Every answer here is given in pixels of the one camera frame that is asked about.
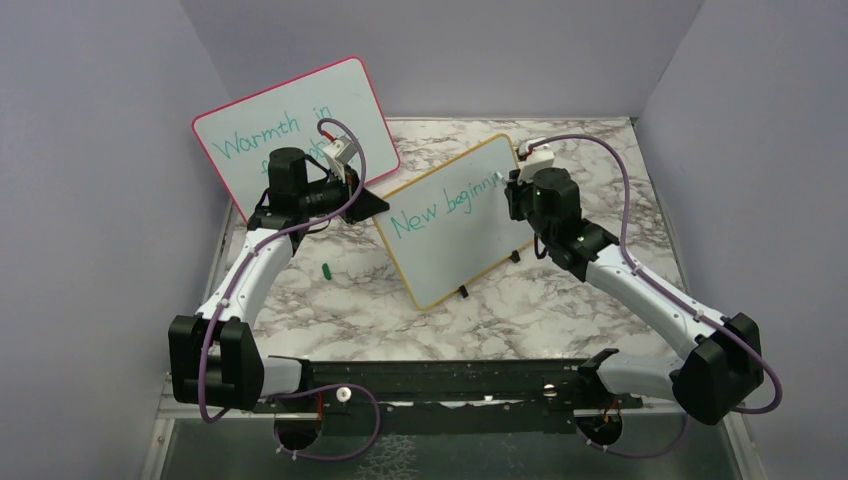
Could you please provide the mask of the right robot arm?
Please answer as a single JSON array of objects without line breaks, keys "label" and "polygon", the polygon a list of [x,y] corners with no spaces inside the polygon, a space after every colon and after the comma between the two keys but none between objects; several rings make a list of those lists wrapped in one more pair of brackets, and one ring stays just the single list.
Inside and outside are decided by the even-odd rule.
[{"label": "right robot arm", "polygon": [[674,352],[598,354],[582,367],[579,398],[592,407],[626,394],[673,400],[706,425],[740,410],[765,376],[757,323],[705,307],[626,256],[615,235],[583,218],[578,185],[566,170],[543,168],[529,181],[521,174],[515,169],[505,181],[510,218],[531,226],[544,256],[615,298]]}]

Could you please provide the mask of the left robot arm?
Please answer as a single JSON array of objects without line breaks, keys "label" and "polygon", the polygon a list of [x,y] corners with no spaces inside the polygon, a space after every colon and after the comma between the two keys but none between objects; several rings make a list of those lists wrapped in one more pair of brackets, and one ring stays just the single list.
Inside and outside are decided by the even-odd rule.
[{"label": "left robot arm", "polygon": [[313,157],[284,147],[269,155],[268,186],[247,220],[245,242],[222,283],[196,313],[178,315],[168,330],[174,398],[184,404],[251,410],[277,396],[290,410],[313,401],[305,363],[259,353],[253,325],[277,276],[313,226],[335,217],[348,224],[388,210],[388,202],[364,187],[350,160],[359,154],[347,137],[321,150],[327,165],[311,181]]}]

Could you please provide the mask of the yellow framed whiteboard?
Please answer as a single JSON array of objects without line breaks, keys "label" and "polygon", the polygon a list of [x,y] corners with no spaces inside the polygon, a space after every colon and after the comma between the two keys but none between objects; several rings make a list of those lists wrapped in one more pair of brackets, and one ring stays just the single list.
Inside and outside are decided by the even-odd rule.
[{"label": "yellow framed whiteboard", "polygon": [[490,137],[385,197],[374,222],[413,305],[427,310],[532,243],[509,218],[504,184],[517,167],[511,139]]}]

